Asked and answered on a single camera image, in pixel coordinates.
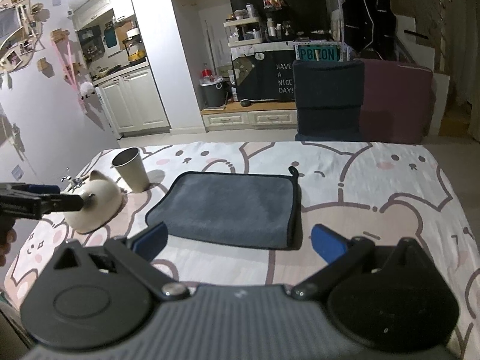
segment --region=white shelf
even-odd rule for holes
[[[247,39],[239,40],[237,42],[228,43],[229,47],[239,47],[239,46],[248,46],[249,44],[260,44],[263,43],[263,39]]]
[[[241,26],[243,24],[252,24],[252,23],[259,23],[259,22],[260,22],[259,17],[248,17],[247,19],[226,21],[225,23],[223,23],[223,26],[227,28],[227,27]]]

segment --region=white cup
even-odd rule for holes
[[[112,165],[122,176],[132,192],[139,193],[148,189],[150,180],[143,166],[140,148],[129,147],[118,153],[112,160]]]

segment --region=white cat-shaped object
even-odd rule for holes
[[[79,234],[96,230],[107,223],[122,205],[119,186],[103,173],[92,170],[85,183],[73,190],[85,205],[80,211],[65,212],[65,220]]]

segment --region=black trash bin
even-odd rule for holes
[[[206,107],[221,107],[227,100],[227,84],[225,80],[201,83],[203,101]]]

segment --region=tile floor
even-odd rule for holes
[[[121,147],[154,146],[204,142],[282,142],[292,141],[296,130],[230,130],[205,134],[157,134],[123,138]],[[430,150],[452,183],[480,248],[480,143],[473,139],[426,137]]]

